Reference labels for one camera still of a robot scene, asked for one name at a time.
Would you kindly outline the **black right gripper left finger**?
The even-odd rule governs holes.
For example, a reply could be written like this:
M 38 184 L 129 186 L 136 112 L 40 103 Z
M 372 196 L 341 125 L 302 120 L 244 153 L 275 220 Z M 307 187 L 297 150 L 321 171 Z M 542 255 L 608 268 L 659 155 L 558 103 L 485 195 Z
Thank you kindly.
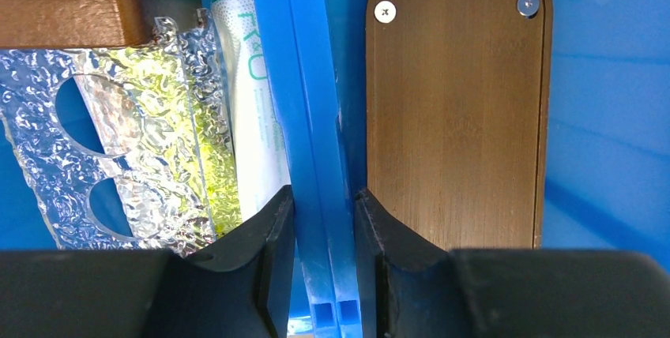
M 282 187 L 207 247 L 5 251 L 4 337 L 284 337 L 294 197 Z

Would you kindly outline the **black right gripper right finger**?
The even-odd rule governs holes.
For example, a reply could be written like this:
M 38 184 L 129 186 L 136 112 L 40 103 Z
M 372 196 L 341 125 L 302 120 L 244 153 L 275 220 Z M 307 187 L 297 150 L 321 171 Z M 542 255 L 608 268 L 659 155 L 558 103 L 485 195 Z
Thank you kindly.
M 669 275 L 614 250 L 445 251 L 356 195 L 366 337 L 666 337 Z

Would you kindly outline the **clear textured toothbrush holder rack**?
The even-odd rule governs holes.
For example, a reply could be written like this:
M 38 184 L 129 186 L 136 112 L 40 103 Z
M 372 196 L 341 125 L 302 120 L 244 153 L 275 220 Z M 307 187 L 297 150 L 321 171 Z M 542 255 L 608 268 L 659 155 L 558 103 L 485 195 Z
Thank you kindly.
M 201 0 L 1 0 L 1 244 L 169 249 L 243 221 Z

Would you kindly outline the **brown wooden oval tray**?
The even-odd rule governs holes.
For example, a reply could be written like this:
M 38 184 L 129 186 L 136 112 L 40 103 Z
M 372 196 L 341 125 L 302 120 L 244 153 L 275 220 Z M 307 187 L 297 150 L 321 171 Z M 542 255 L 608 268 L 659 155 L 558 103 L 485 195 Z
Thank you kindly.
M 368 0 L 367 188 L 436 246 L 537 248 L 552 0 Z

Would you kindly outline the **white toothpaste tube green cap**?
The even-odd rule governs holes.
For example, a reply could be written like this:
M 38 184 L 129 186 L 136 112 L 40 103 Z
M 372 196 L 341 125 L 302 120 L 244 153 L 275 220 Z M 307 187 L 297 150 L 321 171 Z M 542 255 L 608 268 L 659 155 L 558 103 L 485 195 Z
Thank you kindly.
M 277 121 L 254 0 L 213 0 L 223 51 L 232 140 L 243 220 L 290 183 L 284 136 Z

